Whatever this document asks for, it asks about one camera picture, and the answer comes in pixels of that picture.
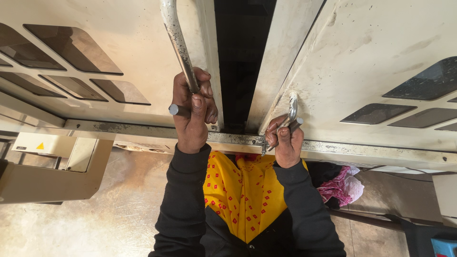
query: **black sleeve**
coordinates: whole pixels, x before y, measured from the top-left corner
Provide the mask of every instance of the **black sleeve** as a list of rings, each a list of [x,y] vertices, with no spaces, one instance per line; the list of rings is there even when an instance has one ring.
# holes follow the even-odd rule
[[[346,256],[344,244],[303,164],[284,169],[275,162],[273,168],[284,187],[284,201],[292,215],[292,232],[300,255]]]
[[[185,154],[175,147],[167,171],[167,185],[155,224],[154,256],[205,256],[200,244],[206,232],[205,181],[211,147],[205,144],[197,154]]]

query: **person's left hand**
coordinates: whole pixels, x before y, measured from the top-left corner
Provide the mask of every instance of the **person's left hand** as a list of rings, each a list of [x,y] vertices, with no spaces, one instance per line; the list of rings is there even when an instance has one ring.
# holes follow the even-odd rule
[[[198,153],[205,145],[208,139],[208,128],[205,123],[215,124],[218,121],[218,109],[209,82],[211,75],[198,67],[193,69],[200,85],[200,93],[193,95],[190,92],[184,73],[181,72],[175,76],[171,102],[191,110],[190,118],[173,116],[178,133],[178,149],[187,154]]]
[[[300,153],[302,151],[304,133],[298,128],[291,134],[288,127],[282,127],[276,133],[276,129],[286,116],[287,114],[270,121],[265,131],[265,139],[269,145],[274,145],[276,142],[279,143],[275,147],[276,162],[279,166],[287,169],[302,161]]]

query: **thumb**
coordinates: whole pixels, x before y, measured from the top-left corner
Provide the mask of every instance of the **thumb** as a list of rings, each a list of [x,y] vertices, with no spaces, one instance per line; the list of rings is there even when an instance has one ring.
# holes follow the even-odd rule
[[[285,147],[290,147],[290,133],[288,127],[282,127],[278,130],[278,141],[279,145],[283,145]]]
[[[195,125],[205,123],[206,101],[200,94],[192,96],[191,121]]]

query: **metal floor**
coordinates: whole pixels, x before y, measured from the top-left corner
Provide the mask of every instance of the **metal floor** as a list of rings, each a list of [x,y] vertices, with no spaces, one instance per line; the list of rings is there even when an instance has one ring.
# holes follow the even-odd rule
[[[12,161],[19,153],[11,153]],[[24,164],[41,157],[27,155]],[[147,256],[172,156],[113,148],[100,190],[62,205],[0,205],[2,257]],[[365,186],[349,210],[439,220],[433,183],[377,171],[356,175]],[[403,233],[332,217],[347,256],[407,257]]]

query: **blue object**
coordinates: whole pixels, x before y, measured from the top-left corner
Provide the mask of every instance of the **blue object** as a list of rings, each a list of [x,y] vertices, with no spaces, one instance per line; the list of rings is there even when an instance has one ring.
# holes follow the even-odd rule
[[[447,257],[457,257],[457,241],[456,240],[445,240],[445,239],[431,239],[433,250],[435,251],[435,257],[437,254],[441,254]]]

